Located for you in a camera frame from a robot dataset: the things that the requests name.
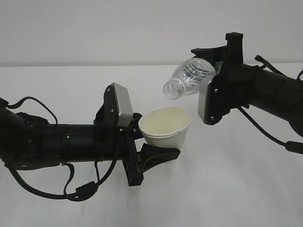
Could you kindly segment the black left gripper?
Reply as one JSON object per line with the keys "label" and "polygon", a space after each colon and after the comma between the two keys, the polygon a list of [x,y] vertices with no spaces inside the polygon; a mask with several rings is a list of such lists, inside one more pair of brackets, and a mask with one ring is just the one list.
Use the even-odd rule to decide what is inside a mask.
{"label": "black left gripper", "polygon": [[140,113],[133,113],[129,129],[119,129],[118,159],[122,160],[128,186],[140,186],[143,173],[160,164],[175,160],[180,155],[178,148],[162,148],[144,143],[137,152],[135,141],[143,138],[139,129]]}

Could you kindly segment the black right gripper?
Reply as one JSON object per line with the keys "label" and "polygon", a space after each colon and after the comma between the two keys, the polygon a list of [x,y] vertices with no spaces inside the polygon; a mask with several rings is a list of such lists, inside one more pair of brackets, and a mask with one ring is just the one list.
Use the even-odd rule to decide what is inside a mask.
{"label": "black right gripper", "polygon": [[227,33],[225,40],[225,46],[191,50],[195,58],[204,59],[212,64],[216,75],[224,71],[228,65],[243,63],[243,34],[237,32]]}

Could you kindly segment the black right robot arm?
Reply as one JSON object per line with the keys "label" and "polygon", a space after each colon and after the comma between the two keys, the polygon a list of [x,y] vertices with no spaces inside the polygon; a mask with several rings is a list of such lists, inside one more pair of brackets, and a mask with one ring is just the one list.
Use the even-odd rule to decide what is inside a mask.
{"label": "black right robot arm", "polygon": [[201,80],[198,114],[204,124],[215,125],[231,109],[255,106],[286,120],[303,134],[303,82],[272,68],[261,56],[263,66],[243,62],[241,33],[227,33],[227,44],[216,48],[196,48],[191,52],[214,65],[222,62],[217,75]]}

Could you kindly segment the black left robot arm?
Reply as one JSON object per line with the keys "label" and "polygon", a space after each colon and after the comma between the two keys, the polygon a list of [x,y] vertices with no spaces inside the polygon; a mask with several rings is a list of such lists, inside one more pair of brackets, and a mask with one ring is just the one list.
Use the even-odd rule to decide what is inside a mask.
{"label": "black left robot arm", "polygon": [[104,97],[92,125],[50,124],[46,119],[26,113],[13,113],[23,100],[11,105],[0,101],[0,157],[20,180],[20,170],[36,170],[69,162],[121,160],[129,186],[138,186],[147,170],[177,159],[180,150],[144,144],[136,150],[139,113],[128,112],[115,96]]}

